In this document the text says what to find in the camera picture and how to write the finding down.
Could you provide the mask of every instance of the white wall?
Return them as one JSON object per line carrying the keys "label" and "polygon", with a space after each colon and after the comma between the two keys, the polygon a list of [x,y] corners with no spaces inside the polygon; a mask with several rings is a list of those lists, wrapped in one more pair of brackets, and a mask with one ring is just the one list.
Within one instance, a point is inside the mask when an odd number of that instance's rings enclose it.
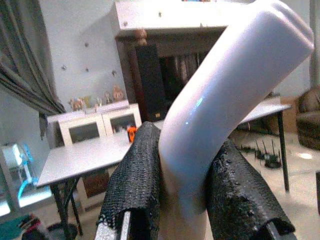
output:
{"label": "white wall", "polygon": [[39,0],[48,34],[57,95],[68,101],[125,89],[117,45],[107,16],[112,0]]}
{"label": "white wall", "polygon": [[[293,9],[302,19],[310,24],[310,2],[308,0],[282,0]],[[299,96],[311,86],[310,81],[310,58],[306,59],[275,89],[275,93],[282,96]]]}
{"label": "white wall", "polygon": [[38,112],[1,89],[0,106],[0,144],[27,144],[40,177],[50,149],[47,138],[40,137]]}

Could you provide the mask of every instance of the floor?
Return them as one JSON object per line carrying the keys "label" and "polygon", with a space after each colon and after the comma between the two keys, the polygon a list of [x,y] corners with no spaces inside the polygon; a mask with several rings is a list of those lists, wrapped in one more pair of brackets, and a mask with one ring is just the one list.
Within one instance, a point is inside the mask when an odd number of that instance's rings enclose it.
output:
{"label": "floor", "polygon": [[[274,140],[275,151],[280,149],[279,139],[271,135],[261,135],[244,131],[234,131],[232,140],[241,146],[256,147],[263,149],[262,140],[268,152],[272,152],[271,139]],[[285,192],[282,168],[269,169],[264,167],[264,162],[256,160],[251,153],[243,155],[260,172],[268,183],[272,192],[281,204],[296,228],[295,235],[298,240],[315,240],[320,236],[320,215],[317,209],[316,171],[320,170],[320,151],[302,147],[298,143],[297,135],[286,133],[286,156],[288,163],[290,193]],[[81,213],[84,235],[81,240],[93,240],[96,232],[96,221],[100,207]],[[45,226],[59,221],[55,204],[43,207],[33,212],[38,216]],[[212,240],[210,225],[207,224],[206,240]]]}

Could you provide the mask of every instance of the speaker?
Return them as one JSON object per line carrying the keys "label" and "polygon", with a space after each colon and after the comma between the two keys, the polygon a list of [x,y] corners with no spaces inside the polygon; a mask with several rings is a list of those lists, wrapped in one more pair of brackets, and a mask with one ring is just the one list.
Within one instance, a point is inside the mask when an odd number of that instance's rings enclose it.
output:
{"label": "speaker", "polygon": [[141,120],[163,120],[167,114],[166,97],[156,45],[135,46],[130,64]]}

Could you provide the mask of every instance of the white shelf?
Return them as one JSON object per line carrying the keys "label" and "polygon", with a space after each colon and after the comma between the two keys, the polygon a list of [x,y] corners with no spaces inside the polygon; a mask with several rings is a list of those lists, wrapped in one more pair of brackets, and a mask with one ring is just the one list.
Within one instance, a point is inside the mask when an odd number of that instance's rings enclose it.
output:
{"label": "white shelf", "polygon": [[110,17],[115,36],[148,33],[203,31],[227,27],[246,4],[237,2],[116,1]]}

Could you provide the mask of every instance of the curtain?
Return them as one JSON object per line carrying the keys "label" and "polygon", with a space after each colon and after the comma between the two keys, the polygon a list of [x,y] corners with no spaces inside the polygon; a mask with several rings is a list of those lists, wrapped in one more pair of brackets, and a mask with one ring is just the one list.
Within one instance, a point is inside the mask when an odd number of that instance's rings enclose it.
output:
{"label": "curtain", "polygon": [[0,88],[45,116],[64,113],[38,0],[0,0]]}

